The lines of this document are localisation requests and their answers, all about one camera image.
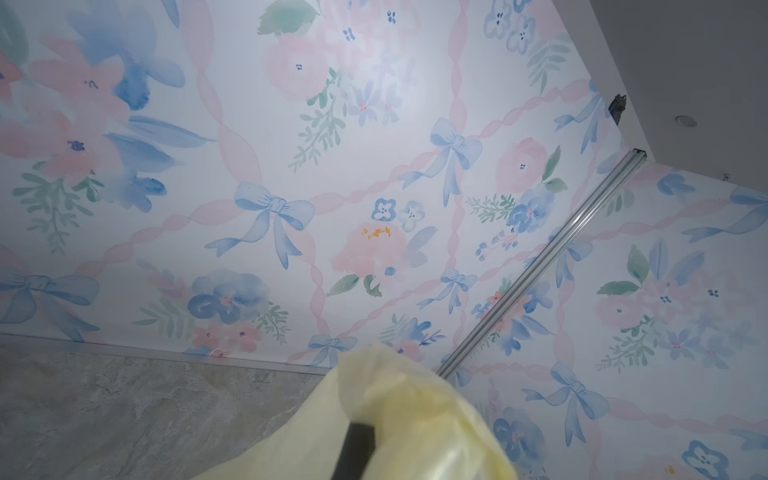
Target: wall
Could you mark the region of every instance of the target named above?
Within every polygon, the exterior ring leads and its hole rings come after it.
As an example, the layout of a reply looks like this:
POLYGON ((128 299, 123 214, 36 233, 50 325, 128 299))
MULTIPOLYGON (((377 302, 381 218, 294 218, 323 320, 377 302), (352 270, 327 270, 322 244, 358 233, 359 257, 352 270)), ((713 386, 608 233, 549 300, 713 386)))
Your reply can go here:
POLYGON ((0 0, 0 332, 438 366, 627 150, 549 0, 0 0))
POLYGON ((525 478, 768 476, 767 204, 647 164, 511 308, 454 381, 525 478))
POLYGON ((3 347, 2 477, 187 480, 275 432, 321 379, 3 347))

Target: recessed ceiling light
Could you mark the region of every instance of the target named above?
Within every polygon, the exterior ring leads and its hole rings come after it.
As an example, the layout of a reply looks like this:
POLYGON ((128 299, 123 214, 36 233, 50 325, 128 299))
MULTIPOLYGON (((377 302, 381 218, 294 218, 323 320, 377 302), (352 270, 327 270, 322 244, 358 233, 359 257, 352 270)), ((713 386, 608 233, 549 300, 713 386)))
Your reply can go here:
POLYGON ((693 117, 689 117, 688 115, 678 115, 674 118, 674 120, 684 127, 695 127, 699 124, 699 122, 696 121, 693 117))

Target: flower center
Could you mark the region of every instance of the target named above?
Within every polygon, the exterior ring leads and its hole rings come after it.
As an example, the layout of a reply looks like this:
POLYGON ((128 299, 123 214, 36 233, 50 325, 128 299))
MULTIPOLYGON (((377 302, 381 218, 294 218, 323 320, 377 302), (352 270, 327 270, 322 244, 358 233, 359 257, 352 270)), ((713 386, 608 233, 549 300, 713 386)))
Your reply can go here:
POLYGON ((85 145, 83 145, 83 142, 81 141, 68 141, 69 147, 74 151, 83 151, 85 150, 85 145))

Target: ceiling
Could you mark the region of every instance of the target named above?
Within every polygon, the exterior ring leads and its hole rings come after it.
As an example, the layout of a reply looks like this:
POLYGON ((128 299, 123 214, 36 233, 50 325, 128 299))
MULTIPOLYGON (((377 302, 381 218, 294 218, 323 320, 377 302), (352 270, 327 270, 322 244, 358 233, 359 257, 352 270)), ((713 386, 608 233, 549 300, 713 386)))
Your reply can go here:
POLYGON ((619 128, 655 161, 768 191, 768 2, 555 2, 619 128), (678 115, 696 119, 681 127, 678 115))

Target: gray ceiling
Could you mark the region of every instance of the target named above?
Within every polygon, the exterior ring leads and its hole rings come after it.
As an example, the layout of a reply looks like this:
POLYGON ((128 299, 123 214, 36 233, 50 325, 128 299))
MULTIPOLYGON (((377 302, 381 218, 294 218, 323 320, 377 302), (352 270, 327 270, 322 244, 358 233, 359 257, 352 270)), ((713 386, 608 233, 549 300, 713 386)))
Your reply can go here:
POLYGON ((656 161, 768 191, 768 2, 591 4, 656 161))

